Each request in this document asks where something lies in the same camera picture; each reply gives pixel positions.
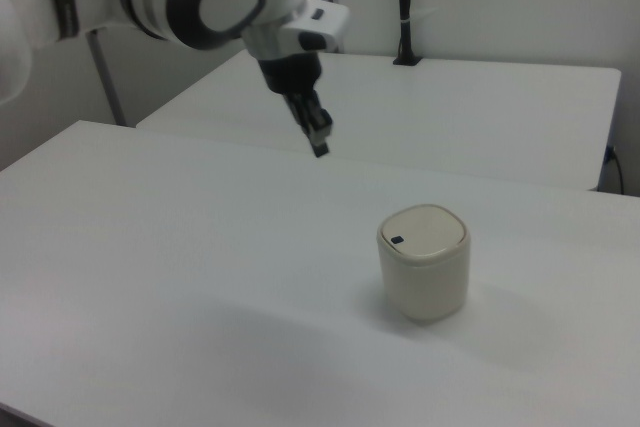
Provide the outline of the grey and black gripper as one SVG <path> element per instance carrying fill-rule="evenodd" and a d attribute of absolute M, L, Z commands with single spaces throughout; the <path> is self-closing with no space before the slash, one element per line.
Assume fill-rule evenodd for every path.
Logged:
<path fill-rule="evenodd" d="M 283 95 L 313 154 L 326 155 L 333 121 L 313 91 L 322 73 L 319 56 L 287 45 L 284 33 L 283 24 L 267 23 L 247 27 L 241 38 L 257 60 L 269 89 Z"/>

